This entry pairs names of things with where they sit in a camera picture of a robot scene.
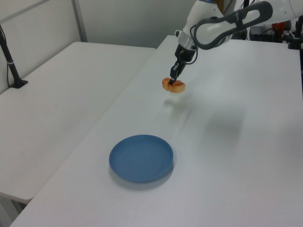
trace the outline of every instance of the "table surface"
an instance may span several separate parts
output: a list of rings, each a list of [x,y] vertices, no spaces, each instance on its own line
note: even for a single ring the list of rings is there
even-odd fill
[[[0,195],[28,203],[155,52],[73,43],[0,95]]]
[[[299,52],[231,40],[201,50],[172,94],[161,81],[176,47],[163,41],[12,227],[303,225]],[[172,146],[172,172],[143,184],[113,173],[111,149],[136,134]]]

